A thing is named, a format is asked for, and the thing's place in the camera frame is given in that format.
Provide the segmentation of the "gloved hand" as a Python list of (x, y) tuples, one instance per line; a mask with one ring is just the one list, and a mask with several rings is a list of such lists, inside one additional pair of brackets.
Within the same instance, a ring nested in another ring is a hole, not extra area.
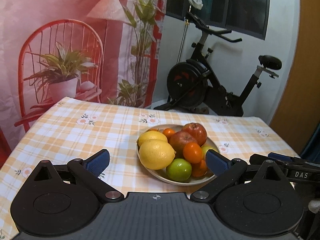
[(312, 199), (310, 200), (310, 202), (308, 203), (308, 209), (310, 212), (317, 214), (320, 212), (320, 199), (316, 198), (316, 199)]

